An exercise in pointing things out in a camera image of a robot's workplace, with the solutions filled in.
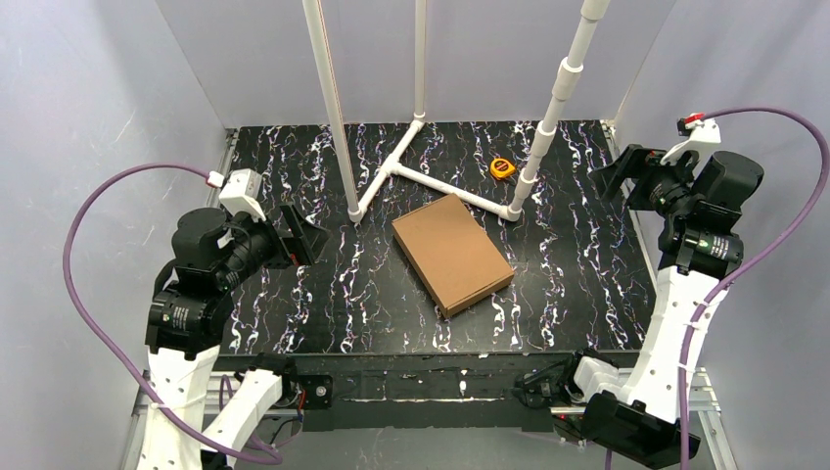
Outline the brown cardboard box sheet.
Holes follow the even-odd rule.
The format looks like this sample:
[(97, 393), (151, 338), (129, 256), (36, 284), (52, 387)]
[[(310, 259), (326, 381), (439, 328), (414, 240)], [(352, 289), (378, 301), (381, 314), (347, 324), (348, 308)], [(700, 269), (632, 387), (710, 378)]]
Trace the brown cardboard box sheet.
[(395, 219), (392, 230), (444, 318), (509, 286), (514, 278), (506, 257), (456, 195)]

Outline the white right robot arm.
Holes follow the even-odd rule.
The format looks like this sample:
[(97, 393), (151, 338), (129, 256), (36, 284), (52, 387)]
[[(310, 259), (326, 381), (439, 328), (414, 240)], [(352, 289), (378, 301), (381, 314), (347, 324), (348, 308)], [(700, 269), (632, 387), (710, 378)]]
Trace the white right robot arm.
[(764, 171), (755, 161), (716, 151), (700, 172), (696, 151), (665, 163), (664, 151), (631, 144), (620, 157), (592, 172), (603, 198), (613, 198), (626, 180), (626, 200), (634, 211), (655, 212), (664, 220), (658, 238), (662, 253), (657, 300), (636, 363), (627, 377), (597, 352), (576, 361), (569, 386), (585, 401), (580, 436), (649, 469), (680, 462), (681, 447), (695, 455), (700, 439), (681, 437), (680, 401), (717, 305), (706, 296), (743, 261), (744, 244), (732, 229), (743, 204), (761, 185)]

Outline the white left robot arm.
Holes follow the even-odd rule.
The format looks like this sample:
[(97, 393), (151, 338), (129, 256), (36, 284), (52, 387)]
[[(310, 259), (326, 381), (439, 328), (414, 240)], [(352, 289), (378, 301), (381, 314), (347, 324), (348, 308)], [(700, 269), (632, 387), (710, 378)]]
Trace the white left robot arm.
[(211, 372), (233, 291), (262, 269), (311, 265), (328, 232), (292, 204), (280, 208), (289, 229), (218, 208), (189, 211), (177, 222), (173, 259), (157, 277), (146, 333), (149, 385), (158, 396), (147, 411), (140, 469), (230, 469), (266, 411), (288, 407), (302, 419), (306, 382), (283, 354), (257, 356), (208, 427), (203, 426)]

